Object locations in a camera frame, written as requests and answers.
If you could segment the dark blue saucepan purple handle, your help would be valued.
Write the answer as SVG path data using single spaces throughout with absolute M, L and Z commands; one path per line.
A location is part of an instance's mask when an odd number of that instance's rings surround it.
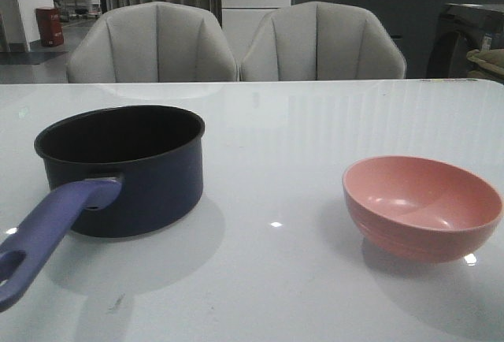
M 173 106 L 92 110 L 35 138 L 50 193 L 1 245 L 1 308 L 31 286 L 69 231 L 123 238 L 162 229 L 202 197 L 199 115 Z

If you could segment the pink plastic bowl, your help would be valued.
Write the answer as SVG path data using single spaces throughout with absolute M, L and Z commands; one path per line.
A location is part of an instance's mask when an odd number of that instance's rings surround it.
M 346 207 L 362 235 L 418 262 L 471 254 L 502 220 L 502 198 L 487 181 L 428 158 L 365 158 L 345 170 L 342 183 Z

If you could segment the right grey upholstered chair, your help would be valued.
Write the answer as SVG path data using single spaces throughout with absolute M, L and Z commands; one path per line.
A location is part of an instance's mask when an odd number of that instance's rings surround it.
M 265 15 L 240 64 L 242 81 L 402 79 L 406 59 L 377 16 L 305 2 Z

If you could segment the grey upholstered chair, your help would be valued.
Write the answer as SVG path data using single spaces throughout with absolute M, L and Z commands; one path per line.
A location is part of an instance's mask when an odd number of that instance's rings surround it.
M 240 64 L 242 81 L 402 79 L 406 59 L 377 16 L 305 2 L 265 15 Z
M 69 56 L 66 73 L 74 84 L 238 79 L 217 18 L 205 9 L 170 2 L 103 14 Z

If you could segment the left grey upholstered chair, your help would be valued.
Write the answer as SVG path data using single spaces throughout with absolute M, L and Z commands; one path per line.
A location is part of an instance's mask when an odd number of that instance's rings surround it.
M 66 73 L 74 84 L 238 79 L 217 18 L 205 9 L 170 2 L 103 14 L 69 56 Z

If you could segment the red bin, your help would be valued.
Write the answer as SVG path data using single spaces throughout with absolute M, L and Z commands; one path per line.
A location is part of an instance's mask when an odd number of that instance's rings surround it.
M 64 43 L 60 13 L 56 8 L 40 7 L 35 10 L 42 46 L 60 46 Z

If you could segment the dark grey appliance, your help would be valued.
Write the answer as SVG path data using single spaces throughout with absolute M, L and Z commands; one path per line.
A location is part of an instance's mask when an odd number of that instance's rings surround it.
M 438 17 L 426 77 L 465 78 L 473 68 L 469 51 L 501 48 L 502 4 L 448 3 Z

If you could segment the beige cushion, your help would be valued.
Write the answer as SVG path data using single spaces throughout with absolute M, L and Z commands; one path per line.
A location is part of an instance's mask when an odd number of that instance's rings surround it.
M 504 50 L 471 50 L 466 54 L 471 64 L 467 77 L 492 80 L 503 84 Z

